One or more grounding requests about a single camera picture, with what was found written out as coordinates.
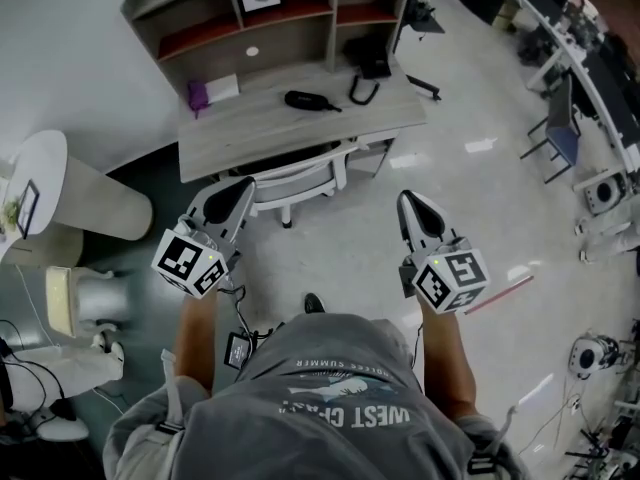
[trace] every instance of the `white pants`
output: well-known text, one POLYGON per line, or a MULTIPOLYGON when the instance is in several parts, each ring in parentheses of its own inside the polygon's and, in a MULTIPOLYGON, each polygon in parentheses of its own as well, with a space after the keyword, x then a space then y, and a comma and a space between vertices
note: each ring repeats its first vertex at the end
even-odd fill
POLYGON ((585 232, 590 235, 601 235, 587 245, 585 249, 587 260, 597 261, 640 246, 639 225, 640 195, 633 196, 608 212, 584 223, 582 226, 585 232), (629 227, 616 234, 602 236, 602 233, 625 224, 629 227))
MULTIPOLYGON (((123 363, 113 353, 107 354, 99 348, 44 347, 22 350, 15 355, 22 361, 33 361, 51 370, 60 381, 66 398, 122 378, 123 363)), ((4 362, 13 392, 13 410, 31 412, 42 404, 42 387, 30 372, 44 386, 44 407, 49 407, 60 398, 58 384, 46 370, 30 364, 21 365, 29 371, 20 366, 12 366, 20 364, 12 356, 5 357, 4 362)))

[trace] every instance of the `black shoe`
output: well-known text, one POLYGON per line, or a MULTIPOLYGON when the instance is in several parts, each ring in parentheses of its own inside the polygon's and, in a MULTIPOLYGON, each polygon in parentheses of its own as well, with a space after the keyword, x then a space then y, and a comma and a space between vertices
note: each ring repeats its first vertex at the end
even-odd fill
POLYGON ((326 313, 324 302, 315 293, 307 293, 304 297, 304 312, 308 315, 311 313, 326 313))

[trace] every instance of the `blue chair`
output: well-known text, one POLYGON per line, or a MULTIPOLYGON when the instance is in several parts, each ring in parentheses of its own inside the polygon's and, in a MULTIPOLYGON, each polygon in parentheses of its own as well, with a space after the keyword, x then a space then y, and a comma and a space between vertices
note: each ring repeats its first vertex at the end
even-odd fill
POLYGON ((551 146, 556 150, 556 153, 551 157, 551 160, 555 160, 559 156, 564 158, 567 162, 566 167, 563 167, 551 176, 551 178, 545 180, 545 185, 547 183, 551 183, 558 176, 567 172, 578 162, 578 139, 580 138, 580 132, 578 131, 578 126, 575 122, 571 92, 572 79, 571 77, 567 77, 562 84, 560 84, 560 87, 558 87, 558 90, 549 102, 549 115, 529 130, 529 133, 527 134, 531 137, 533 132, 543 124, 547 123, 545 128, 545 139, 533 146, 533 148, 520 157, 520 160, 522 160, 545 144, 551 144, 551 146))

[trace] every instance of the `person in white pants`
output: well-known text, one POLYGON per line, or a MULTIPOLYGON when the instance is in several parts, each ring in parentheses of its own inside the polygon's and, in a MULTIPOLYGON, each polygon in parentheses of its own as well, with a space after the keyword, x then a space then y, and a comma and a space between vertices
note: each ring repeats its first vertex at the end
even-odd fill
POLYGON ((51 346, 21 350, 14 354, 15 357, 7 356, 3 362, 13 393, 11 409, 19 412, 38 410, 43 397, 43 407, 49 407, 60 399, 58 382, 65 398, 71 398, 109 381, 121 379, 124 369, 122 346, 114 342, 111 344, 111 351, 106 352, 105 339, 101 334, 94 336, 93 344, 87 348, 51 346), (45 366, 56 376, 58 382, 47 370, 31 364, 21 364, 20 361, 32 361, 45 366), (34 375, 42 382, 46 396, 34 375))
POLYGON ((592 235, 580 251, 580 260, 585 263, 635 249, 640 246, 640 194, 593 219, 581 220, 575 231, 577 235, 592 235))

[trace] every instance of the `cylindrical table base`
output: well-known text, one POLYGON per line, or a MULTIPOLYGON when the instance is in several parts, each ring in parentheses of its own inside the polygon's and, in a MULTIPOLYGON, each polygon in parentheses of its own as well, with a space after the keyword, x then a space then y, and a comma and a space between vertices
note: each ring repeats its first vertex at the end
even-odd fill
POLYGON ((147 196, 70 156, 53 220, 124 240, 138 240, 151 227, 153 208, 147 196))
POLYGON ((25 267, 75 267, 83 240, 81 229, 52 222, 42 233, 15 242, 3 262, 25 267))

